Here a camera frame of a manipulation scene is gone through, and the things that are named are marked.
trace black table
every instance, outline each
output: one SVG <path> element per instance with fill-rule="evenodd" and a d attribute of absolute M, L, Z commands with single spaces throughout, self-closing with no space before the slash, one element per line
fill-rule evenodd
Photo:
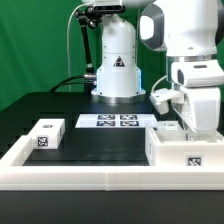
<path fill-rule="evenodd" d="M 93 102 L 83 93 L 31 93 L 0 113 L 0 156 L 21 135 L 28 134 L 40 118 L 64 118 L 66 133 L 59 150 L 35 151 L 25 165 L 148 165 L 144 154 L 144 129 L 76 129 L 80 113 L 145 114 L 155 111 L 148 100 L 109 105 Z M 176 119 L 172 111 L 162 117 L 155 115 L 160 120 Z M 0 192 L 2 224 L 222 224 L 223 210 L 224 191 Z"/>

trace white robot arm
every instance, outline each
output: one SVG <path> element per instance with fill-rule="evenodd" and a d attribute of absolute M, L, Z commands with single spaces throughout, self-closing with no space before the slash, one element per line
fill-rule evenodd
<path fill-rule="evenodd" d="M 121 19 L 125 7 L 142 7 L 152 0 L 83 0 L 92 3 L 88 13 L 102 15 L 102 65 L 97 70 L 94 99 L 106 103 L 131 103 L 145 99 L 141 71 L 136 66 L 136 30 Z"/>
<path fill-rule="evenodd" d="M 171 90 L 158 90 L 151 101 L 174 110 L 194 131 L 215 131 L 219 123 L 220 90 L 224 73 L 216 60 L 218 27 L 224 17 L 220 0 L 157 0 L 140 19 L 141 39 L 152 50 L 167 50 L 167 80 Z"/>

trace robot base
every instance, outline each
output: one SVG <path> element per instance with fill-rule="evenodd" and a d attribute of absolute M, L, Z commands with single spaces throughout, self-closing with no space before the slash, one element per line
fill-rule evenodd
<path fill-rule="evenodd" d="M 95 90 L 92 91 L 92 100 L 109 104 L 136 103 L 136 102 L 143 102 L 145 101 L 145 99 L 146 99 L 145 90 L 142 90 L 136 96 L 130 96 L 130 97 L 108 97 L 98 95 Z"/>

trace green screen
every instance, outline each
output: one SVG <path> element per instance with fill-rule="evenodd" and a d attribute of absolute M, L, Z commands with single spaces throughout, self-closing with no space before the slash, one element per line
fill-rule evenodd
<path fill-rule="evenodd" d="M 0 1 L 0 110 L 26 93 L 49 91 L 68 77 L 67 24 L 71 12 L 80 4 L 78 0 Z M 138 9 L 128 9 L 122 17 L 137 26 L 139 13 Z M 101 64 L 101 31 L 98 28 L 88 32 L 97 68 Z M 71 75 L 82 75 L 85 58 L 75 18 L 70 40 Z M 224 68 L 223 48 L 222 42 L 218 46 L 218 60 Z M 138 41 L 138 67 L 142 70 L 143 87 L 150 91 L 155 81 L 165 75 L 165 53 L 150 51 Z M 77 85 L 71 90 L 83 91 L 83 86 Z"/>

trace white platform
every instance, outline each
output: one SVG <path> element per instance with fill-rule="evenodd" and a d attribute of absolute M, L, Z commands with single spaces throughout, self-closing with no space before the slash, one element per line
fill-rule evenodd
<path fill-rule="evenodd" d="M 32 150 L 22 136 L 0 160 L 0 190 L 224 190 L 224 166 L 23 166 Z"/>

